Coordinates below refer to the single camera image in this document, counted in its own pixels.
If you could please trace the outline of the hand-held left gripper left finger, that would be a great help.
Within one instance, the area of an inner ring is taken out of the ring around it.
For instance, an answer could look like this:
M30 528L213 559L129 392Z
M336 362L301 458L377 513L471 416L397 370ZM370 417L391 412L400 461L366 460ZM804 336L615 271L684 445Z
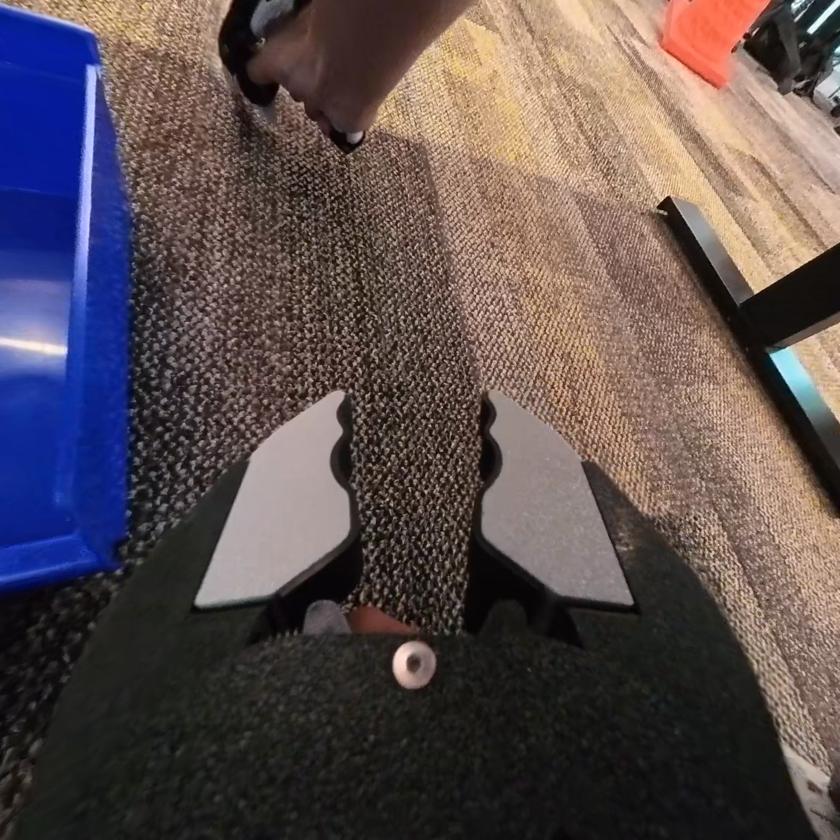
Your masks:
M288 597L356 543L352 401L333 391L249 457L195 595L201 612Z

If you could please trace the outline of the person's right hand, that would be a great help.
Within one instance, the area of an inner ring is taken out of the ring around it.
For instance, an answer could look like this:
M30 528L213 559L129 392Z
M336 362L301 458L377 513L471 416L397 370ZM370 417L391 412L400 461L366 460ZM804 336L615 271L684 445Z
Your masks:
M470 1L315 1L280 24L247 64L325 137L357 140L415 61Z

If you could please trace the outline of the orange striped traffic cone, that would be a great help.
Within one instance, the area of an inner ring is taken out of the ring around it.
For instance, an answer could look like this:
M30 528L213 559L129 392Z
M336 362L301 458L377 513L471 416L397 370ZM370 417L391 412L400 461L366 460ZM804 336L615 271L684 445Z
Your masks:
M662 50L716 89L732 74L732 51L770 1L670 1Z

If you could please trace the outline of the black table leg frame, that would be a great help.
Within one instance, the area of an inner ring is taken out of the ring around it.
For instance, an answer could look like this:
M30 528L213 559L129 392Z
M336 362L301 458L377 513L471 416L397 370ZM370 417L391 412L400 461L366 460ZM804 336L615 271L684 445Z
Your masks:
M837 511L838 417L793 347L838 324L839 245L753 291L698 206L667 196L657 210Z

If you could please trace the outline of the blue plastic bin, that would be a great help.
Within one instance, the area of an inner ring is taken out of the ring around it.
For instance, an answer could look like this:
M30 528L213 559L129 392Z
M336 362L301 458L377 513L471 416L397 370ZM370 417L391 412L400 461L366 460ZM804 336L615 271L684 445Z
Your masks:
M1 592L117 567L132 219L98 42L1 8Z

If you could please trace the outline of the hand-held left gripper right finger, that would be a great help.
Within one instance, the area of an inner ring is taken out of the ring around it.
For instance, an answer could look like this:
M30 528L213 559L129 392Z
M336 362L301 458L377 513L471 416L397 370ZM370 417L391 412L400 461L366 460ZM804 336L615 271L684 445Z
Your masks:
M631 588L572 446L500 391L482 397L480 432L467 612L506 600L526 613L631 612Z

